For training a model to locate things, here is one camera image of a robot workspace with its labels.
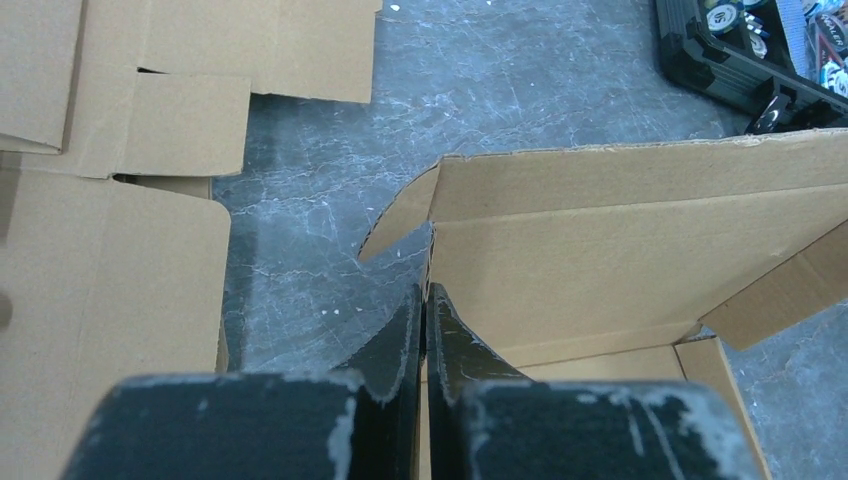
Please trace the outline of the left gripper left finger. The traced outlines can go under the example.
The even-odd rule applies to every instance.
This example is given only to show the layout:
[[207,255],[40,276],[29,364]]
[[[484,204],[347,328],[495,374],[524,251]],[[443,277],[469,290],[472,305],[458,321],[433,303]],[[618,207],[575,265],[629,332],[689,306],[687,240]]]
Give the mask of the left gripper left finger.
[[65,479],[414,479],[421,289],[325,372],[159,374],[115,384]]

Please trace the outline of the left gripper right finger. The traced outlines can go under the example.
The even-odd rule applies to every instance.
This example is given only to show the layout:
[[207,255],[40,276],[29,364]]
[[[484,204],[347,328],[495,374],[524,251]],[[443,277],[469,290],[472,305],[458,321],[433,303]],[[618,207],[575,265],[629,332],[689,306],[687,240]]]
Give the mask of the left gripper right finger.
[[515,367],[425,303],[430,479],[758,479],[762,452],[717,338]]

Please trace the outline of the cardboard box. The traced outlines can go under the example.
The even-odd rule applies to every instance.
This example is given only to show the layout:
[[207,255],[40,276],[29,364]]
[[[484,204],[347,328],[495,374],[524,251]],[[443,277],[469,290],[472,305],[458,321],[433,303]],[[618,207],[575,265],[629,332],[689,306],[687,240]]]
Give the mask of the cardboard box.
[[847,132],[445,156],[363,241],[424,223],[426,284],[536,380],[679,379],[753,431],[724,349],[847,296]]

